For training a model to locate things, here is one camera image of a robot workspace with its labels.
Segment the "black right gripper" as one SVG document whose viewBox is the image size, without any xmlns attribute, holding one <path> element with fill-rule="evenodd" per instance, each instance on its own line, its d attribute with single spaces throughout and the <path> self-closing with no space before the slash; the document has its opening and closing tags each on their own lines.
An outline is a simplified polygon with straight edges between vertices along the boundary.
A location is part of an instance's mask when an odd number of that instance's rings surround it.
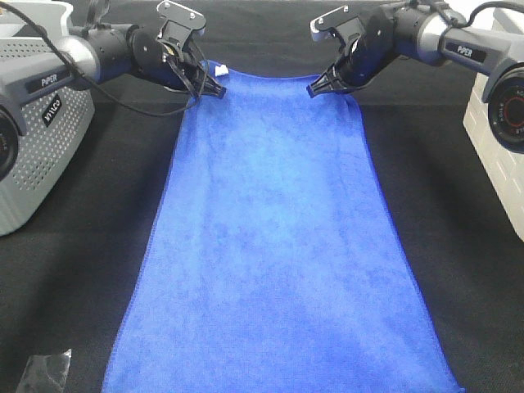
<svg viewBox="0 0 524 393">
<path fill-rule="evenodd" d="M 395 17 L 397 7 L 375 7 L 360 12 L 351 21 L 350 32 L 343 34 L 346 45 L 335 65 L 341 81 L 351 87 L 363 87 L 395 60 Z M 310 98 L 336 93 L 338 78 L 334 70 L 324 71 L 306 88 Z"/>
</svg>

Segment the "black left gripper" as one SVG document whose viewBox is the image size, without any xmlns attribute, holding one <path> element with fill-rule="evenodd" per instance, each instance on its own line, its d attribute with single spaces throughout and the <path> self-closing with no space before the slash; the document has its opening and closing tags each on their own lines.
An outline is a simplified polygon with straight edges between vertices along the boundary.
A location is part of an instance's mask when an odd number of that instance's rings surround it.
<svg viewBox="0 0 524 393">
<path fill-rule="evenodd" d="M 186 44 L 174 38 L 157 40 L 142 26 L 129 28 L 131 74 L 171 90 L 188 90 L 194 98 L 202 94 L 222 99 L 227 89 L 206 69 Z"/>
</svg>

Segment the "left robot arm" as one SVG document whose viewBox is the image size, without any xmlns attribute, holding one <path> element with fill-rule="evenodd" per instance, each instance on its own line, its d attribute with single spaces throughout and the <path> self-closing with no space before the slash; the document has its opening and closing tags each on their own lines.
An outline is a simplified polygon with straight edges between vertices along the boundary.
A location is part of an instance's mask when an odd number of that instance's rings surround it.
<svg viewBox="0 0 524 393">
<path fill-rule="evenodd" d="M 183 38 L 153 38 L 137 25 L 92 29 L 84 36 L 69 35 L 49 50 L 1 65 L 1 176 L 13 169 L 20 137 L 27 126 L 23 106 L 60 88 L 97 88 L 124 74 L 158 84 L 194 99 L 221 98 L 226 88 L 210 75 L 200 48 L 190 49 Z"/>
</svg>

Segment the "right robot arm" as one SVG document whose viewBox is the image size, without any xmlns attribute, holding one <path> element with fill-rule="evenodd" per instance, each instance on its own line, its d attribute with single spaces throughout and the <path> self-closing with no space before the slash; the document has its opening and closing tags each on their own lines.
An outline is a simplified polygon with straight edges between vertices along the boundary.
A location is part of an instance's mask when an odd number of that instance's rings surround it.
<svg viewBox="0 0 524 393">
<path fill-rule="evenodd" d="M 444 1 L 357 6 L 352 2 L 310 22 L 313 40 L 334 37 L 341 44 L 336 60 L 308 86 L 311 97 L 365 88 L 399 56 L 429 66 L 453 61 L 487 76 L 481 100 L 488 106 L 491 132 L 506 149 L 523 151 L 523 36 L 472 25 L 481 11 L 522 12 L 521 3 L 485 2 L 468 18 Z"/>
</svg>

